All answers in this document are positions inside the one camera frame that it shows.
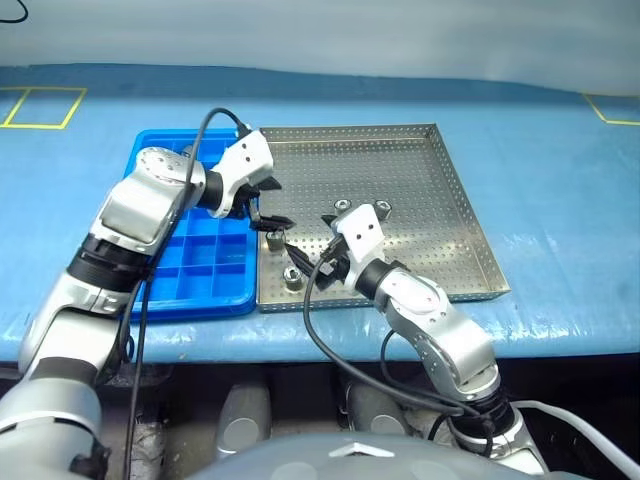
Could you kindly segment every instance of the metal perforated tray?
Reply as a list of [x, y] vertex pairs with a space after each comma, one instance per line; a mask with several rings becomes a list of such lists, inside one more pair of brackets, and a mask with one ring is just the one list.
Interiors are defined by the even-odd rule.
[[[265, 192], [264, 214], [297, 225], [287, 241], [317, 260], [331, 238], [322, 214], [336, 200], [354, 206], [387, 200], [385, 254], [435, 280], [453, 301], [486, 300], [509, 291], [435, 124], [265, 128], [282, 190]], [[259, 238], [258, 304], [263, 311], [300, 308], [303, 292], [285, 288], [286, 252]], [[314, 307], [368, 305], [340, 283], [313, 295]]]

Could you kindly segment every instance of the blue compartment tray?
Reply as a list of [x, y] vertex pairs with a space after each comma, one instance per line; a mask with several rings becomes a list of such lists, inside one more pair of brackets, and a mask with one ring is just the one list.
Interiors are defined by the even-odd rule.
[[[180, 153], [191, 145], [196, 130], [145, 130], [136, 138], [125, 170], [135, 166], [145, 147]], [[213, 167], [225, 148], [236, 141], [235, 130], [208, 130], [198, 159]], [[162, 257], [151, 291], [149, 320], [239, 315], [250, 312], [256, 298], [257, 234], [249, 220], [217, 220], [201, 208], [186, 212]], [[133, 309], [140, 316], [142, 292]]]

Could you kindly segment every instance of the blue table surface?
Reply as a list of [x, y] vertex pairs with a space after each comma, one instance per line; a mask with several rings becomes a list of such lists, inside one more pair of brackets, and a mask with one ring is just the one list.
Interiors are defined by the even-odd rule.
[[[491, 334], [497, 355], [640, 350], [640, 127], [602, 122], [578, 93], [216, 67], [0, 68], [0, 87], [32, 85], [89, 90], [64, 130], [0, 128], [0, 361], [17, 358], [30, 318], [121, 178], [135, 136], [196, 128], [212, 106], [254, 127], [436, 122], [513, 290], [458, 305]], [[0, 117], [14, 102], [0, 91]], [[640, 101], [625, 105], [622, 114], [637, 118]], [[68, 96], [37, 95], [20, 122], [52, 121], [68, 106]], [[377, 359], [388, 329], [371, 308], [319, 311], [313, 321], [353, 360]], [[389, 353], [416, 358], [398, 338]], [[299, 312], [256, 310], [152, 324], [145, 360], [325, 358]]]

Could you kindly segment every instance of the silver arm segment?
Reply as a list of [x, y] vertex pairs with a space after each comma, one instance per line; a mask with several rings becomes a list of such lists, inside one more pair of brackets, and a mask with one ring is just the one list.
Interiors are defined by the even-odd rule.
[[453, 308], [435, 282], [396, 268], [378, 287], [375, 303], [391, 328], [418, 352], [438, 392], [468, 402], [498, 389], [500, 374], [489, 336]]
[[[228, 151], [212, 172], [194, 163], [186, 208], [198, 205], [224, 218], [236, 203], [244, 208], [235, 202], [239, 189], [271, 175], [273, 158], [260, 132]], [[23, 379], [0, 400], [4, 478], [103, 478], [108, 450], [97, 440], [94, 385], [105, 369], [119, 366], [122, 313], [171, 231], [187, 167], [187, 158], [170, 150], [141, 150], [35, 316], [19, 354]]]
[[[345, 286], [374, 301], [391, 328], [418, 353], [437, 392], [488, 415], [495, 427], [491, 457], [514, 468], [539, 474], [542, 457], [522, 419], [500, 393], [500, 374], [491, 338], [463, 312], [455, 309], [434, 281], [385, 262], [384, 235], [371, 205], [361, 205], [331, 223], [347, 245], [349, 272]], [[451, 420], [458, 445], [480, 453], [486, 435], [478, 421]]]

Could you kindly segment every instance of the yellow tape line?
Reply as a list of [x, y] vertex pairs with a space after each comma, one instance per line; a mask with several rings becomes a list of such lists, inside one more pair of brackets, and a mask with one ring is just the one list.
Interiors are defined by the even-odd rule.
[[[67, 128], [67, 125], [71, 121], [71, 118], [78, 110], [80, 103], [84, 99], [87, 94], [88, 89], [84, 87], [0, 87], [0, 90], [9, 90], [9, 91], [20, 91], [24, 90], [22, 96], [18, 99], [16, 104], [13, 106], [7, 118], [4, 119], [3, 123], [0, 123], [0, 128], [35, 128], [39, 130], [64, 130]], [[57, 124], [49, 124], [49, 123], [11, 123], [11, 120], [16, 116], [20, 107], [25, 102], [29, 94], [34, 91], [59, 91], [59, 92], [80, 92], [80, 95], [75, 99], [73, 105], [67, 112], [61, 123]]]
[[596, 115], [598, 115], [598, 118], [600, 120], [602, 120], [604, 123], [607, 123], [609, 125], [640, 126], [640, 121], [635, 121], [635, 120], [610, 120], [610, 119], [608, 119], [607, 117], [604, 116], [604, 114], [600, 111], [598, 106], [591, 99], [591, 95], [589, 95], [587, 93], [583, 93], [582, 96], [589, 103], [589, 105], [591, 105], [591, 108], [593, 108], [593, 111], [596, 112]]

